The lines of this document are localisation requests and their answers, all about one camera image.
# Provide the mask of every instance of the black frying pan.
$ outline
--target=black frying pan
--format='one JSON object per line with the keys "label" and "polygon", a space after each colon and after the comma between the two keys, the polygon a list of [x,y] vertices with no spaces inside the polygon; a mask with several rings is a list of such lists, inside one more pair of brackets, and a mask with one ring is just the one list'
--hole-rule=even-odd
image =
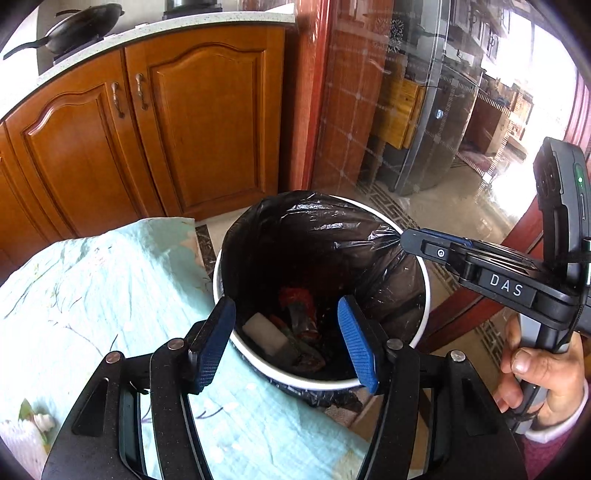
{"label": "black frying pan", "polygon": [[102,38],[111,31],[117,20],[123,15],[119,4],[104,4],[89,7],[85,10],[64,10],[56,13],[56,17],[73,14],[55,25],[47,35],[39,40],[24,43],[4,55],[4,60],[25,48],[46,46],[52,53],[63,55],[76,47],[84,45],[93,38]]}

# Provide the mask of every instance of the cabinet door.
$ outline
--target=cabinet door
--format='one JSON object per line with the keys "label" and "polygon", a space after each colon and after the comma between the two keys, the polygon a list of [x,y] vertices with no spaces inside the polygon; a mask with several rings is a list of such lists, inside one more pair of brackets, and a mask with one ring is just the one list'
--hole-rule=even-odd
{"label": "cabinet door", "polygon": [[12,148],[0,124],[0,285],[57,235],[43,231],[46,219],[41,209],[32,212],[27,208],[8,169],[12,162]]}
{"label": "cabinet door", "polygon": [[284,30],[200,28],[125,49],[164,210],[203,219],[277,192]]}
{"label": "cabinet door", "polygon": [[122,53],[54,80],[6,121],[23,175],[62,238],[163,214],[135,129]]}

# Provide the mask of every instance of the metal screw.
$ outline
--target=metal screw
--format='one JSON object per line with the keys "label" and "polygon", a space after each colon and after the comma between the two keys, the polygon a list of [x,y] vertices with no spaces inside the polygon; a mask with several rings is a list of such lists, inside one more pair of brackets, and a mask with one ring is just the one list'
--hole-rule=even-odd
{"label": "metal screw", "polygon": [[121,354],[119,352],[109,352],[107,353],[105,360],[108,364],[115,364],[121,360]]}
{"label": "metal screw", "polygon": [[182,338],[173,338],[168,342],[168,348],[171,350],[178,350],[179,348],[183,348],[184,340]]}
{"label": "metal screw", "polygon": [[463,362],[466,359],[466,354],[460,350],[452,350],[450,356],[454,362]]}
{"label": "metal screw", "polygon": [[386,346],[390,350],[400,350],[402,348],[403,344],[402,344],[402,340],[400,340],[398,338],[391,338],[390,340],[388,340],[386,342]]}

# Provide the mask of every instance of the black trash bag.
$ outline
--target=black trash bag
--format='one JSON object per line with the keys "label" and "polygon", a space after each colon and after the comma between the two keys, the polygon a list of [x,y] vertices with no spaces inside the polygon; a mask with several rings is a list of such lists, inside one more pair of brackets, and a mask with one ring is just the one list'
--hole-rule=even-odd
{"label": "black trash bag", "polygon": [[288,192],[249,208],[230,227],[222,246],[222,283],[236,303],[236,331],[256,312],[281,315],[281,287],[306,288],[314,297],[326,366],[300,374],[314,380],[355,378],[337,322],[337,302],[353,294],[362,311],[391,338],[410,342],[425,306],[423,273],[400,248],[389,224],[347,201],[315,192]]}

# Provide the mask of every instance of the countertop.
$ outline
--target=countertop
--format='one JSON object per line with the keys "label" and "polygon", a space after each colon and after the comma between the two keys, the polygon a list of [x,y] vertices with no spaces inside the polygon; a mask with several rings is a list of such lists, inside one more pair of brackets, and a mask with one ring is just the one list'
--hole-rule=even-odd
{"label": "countertop", "polygon": [[289,26],[296,24],[296,16],[294,14],[277,12],[217,12],[211,14],[188,15],[186,17],[171,18],[169,20],[142,25],[132,30],[126,30],[119,34],[107,36],[104,40],[97,42],[90,47],[84,48],[71,57],[61,61],[43,74],[28,79],[29,81],[20,86],[18,92],[11,92],[13,93],[13,98],[11,98],[8,103],[4,103],[0,106],[0,121],[11,113],[12,110],[24,99],[43,85],[91,57],[152,35],[180,30],[182,28],[230,23],[269,23]]}

